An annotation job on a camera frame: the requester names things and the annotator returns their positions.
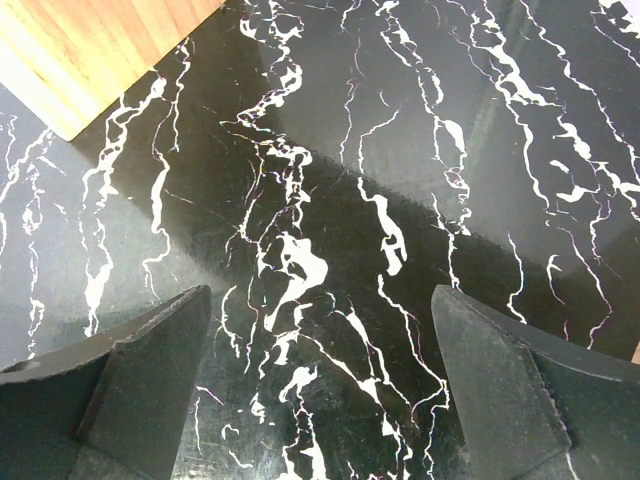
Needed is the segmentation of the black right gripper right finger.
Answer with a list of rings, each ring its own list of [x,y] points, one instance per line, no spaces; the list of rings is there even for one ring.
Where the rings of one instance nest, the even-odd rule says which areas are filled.
[[[446,285],[431,312],[477,478],[638,478],[638,365]]]

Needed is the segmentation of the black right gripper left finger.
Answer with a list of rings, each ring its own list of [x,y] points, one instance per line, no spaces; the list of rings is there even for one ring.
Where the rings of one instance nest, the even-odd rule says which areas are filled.
[[[211,323],[209,286],[1,372],[4,479],[168,479]]]

